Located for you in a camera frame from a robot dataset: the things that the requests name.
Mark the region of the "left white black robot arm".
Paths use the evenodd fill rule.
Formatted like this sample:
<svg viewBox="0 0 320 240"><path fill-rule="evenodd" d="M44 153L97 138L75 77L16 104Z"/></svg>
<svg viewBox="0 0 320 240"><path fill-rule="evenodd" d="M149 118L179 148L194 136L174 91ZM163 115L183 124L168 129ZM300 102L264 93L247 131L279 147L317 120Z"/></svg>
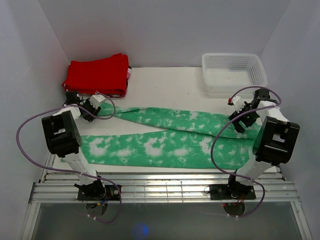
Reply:
<svg viewBox="0 0 320 240"><path fill-rule="evenodd" d="M101 110L101 104L106 98L101 94L92 95L82 100L76 91L67 92L66 104L68 107L57 113L42 118L42 127L48 150L69 164L77 172L78 188L86 197L94 200L103 199L106 187L102 184L97 171L89 166L81 151L82 139L75 120L82 117L92 122Z"/></svg>

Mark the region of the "green tie-dye trousers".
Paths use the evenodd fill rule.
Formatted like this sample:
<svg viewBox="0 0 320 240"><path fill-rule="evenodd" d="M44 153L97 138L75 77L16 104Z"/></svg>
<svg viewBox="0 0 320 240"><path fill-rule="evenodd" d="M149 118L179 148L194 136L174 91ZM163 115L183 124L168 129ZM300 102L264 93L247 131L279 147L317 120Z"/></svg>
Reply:
<svg viewBox="0 0 320 240"><path fill-rule="evenodd" d="M100 116L156 131L122 135L84 135L81 151L90 164L235 170L252 156L260 130L254 123L244 133L224 114L160 107L120 107L104 103Z"/></svg>

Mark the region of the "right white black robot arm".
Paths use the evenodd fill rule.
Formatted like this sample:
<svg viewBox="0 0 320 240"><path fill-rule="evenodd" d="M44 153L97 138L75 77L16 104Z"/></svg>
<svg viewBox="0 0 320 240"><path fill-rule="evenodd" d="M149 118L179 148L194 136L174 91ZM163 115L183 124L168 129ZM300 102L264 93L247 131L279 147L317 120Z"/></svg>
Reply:
<svg viewBox="0 0 320 240"><path fill-rule="evenodd" d="M251 127L257 119L262 126L252 147L252 156L230 175L226 185L226 194L232 198L248 195L253 191L253 181L273 166L286 164L293 153L300 126L289 121L278 108L278 100L270 97L267 89L258 89L253 93L253 100L248 103L239 96L232 96L228 104L234 106L235 112L229 116L238 133Z"/></svg>

